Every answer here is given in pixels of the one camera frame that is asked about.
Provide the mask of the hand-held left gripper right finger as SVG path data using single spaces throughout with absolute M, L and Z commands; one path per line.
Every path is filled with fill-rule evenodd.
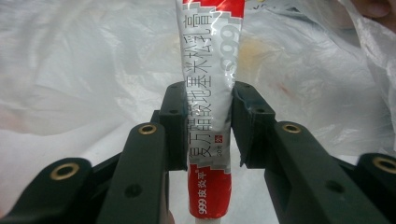
M 389 224 L 388 156 L 336 159 L 244 82 L 233 87 L 232 128 L 241 164 L 264 170 L 280 224 Z

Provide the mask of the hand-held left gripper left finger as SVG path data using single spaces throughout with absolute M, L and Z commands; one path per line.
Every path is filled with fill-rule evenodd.
M 187 96 L 177 82 L 130 131 L 96 224 L 169 224 L 169 173 L 187 168 Z

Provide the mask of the red and silver ointment tube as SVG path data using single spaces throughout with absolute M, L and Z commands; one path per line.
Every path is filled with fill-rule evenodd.
M 221 224 L 231 192 L 233 86 L 245 0 L 176 0 L 193 224 Z

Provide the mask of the clear plastic bag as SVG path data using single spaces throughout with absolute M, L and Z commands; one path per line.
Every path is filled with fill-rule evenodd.
M 240 48 L 279 119 L 396 157 L 396 33 L 350 0 L 247 0 Z M 0 217 L 48 164 L 120 152 L 181 78 L 175 0 L 0 0 Z

